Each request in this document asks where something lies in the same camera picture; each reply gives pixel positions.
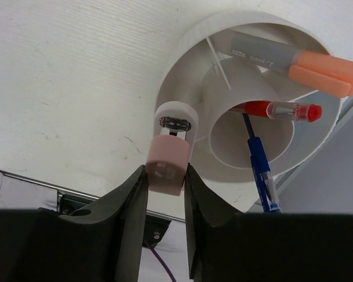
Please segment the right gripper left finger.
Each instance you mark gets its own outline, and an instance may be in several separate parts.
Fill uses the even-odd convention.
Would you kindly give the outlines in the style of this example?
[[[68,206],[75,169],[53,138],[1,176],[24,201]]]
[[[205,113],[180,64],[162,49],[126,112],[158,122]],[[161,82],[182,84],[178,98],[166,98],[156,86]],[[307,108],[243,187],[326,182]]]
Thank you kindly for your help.
[[[0,281],[137,281],[147,201],[140,166],[69,215],[0,209]]]

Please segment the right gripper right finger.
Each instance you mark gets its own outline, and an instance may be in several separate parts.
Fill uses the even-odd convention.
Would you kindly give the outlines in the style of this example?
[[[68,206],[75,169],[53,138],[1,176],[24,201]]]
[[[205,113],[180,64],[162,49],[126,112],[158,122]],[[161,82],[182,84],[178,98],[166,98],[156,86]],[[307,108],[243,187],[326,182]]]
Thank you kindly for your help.
[[[353,281],[353,215],[243,213],[192,166],[184,197],[194,281]]]

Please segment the blue ballpoint pen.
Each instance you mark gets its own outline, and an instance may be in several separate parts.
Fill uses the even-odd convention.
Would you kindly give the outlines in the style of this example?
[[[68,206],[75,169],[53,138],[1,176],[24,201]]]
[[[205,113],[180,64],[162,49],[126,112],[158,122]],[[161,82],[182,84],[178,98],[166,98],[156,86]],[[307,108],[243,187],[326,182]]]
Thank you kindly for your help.
[[[249,139],[252,172],[264,213],[281,213],[281,205],[261,139],[255,135],[249,116],[242,114]]]

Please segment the pink correction tape dispenser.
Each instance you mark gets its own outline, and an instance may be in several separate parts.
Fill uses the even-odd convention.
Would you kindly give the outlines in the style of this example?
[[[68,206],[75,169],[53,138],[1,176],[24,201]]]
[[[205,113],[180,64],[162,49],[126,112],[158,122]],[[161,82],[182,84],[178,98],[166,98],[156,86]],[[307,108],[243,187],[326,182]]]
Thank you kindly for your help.
[[[149,190],[180,196],[197,136],[199,117],[186,103],[170,101],[155,112],[146,160]]]

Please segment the red ballpoint pen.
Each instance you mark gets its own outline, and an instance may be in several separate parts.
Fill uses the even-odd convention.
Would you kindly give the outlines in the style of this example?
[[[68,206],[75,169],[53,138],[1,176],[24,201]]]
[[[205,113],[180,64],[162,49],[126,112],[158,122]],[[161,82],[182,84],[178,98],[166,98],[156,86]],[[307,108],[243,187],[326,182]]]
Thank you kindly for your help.
[[[266,100],[245,102],[234,106],[230,111],[268,119],[305,122],[315,122],[322,116],[320,105]]]

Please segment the orange capped highlighter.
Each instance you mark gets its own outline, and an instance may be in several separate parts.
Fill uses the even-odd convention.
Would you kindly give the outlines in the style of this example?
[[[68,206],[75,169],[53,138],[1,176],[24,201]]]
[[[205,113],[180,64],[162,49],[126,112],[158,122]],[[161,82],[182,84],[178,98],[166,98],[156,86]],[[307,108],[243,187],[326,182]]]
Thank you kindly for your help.
[[[234,32],[233,55],[338,98],[353,96],[353,61]]]

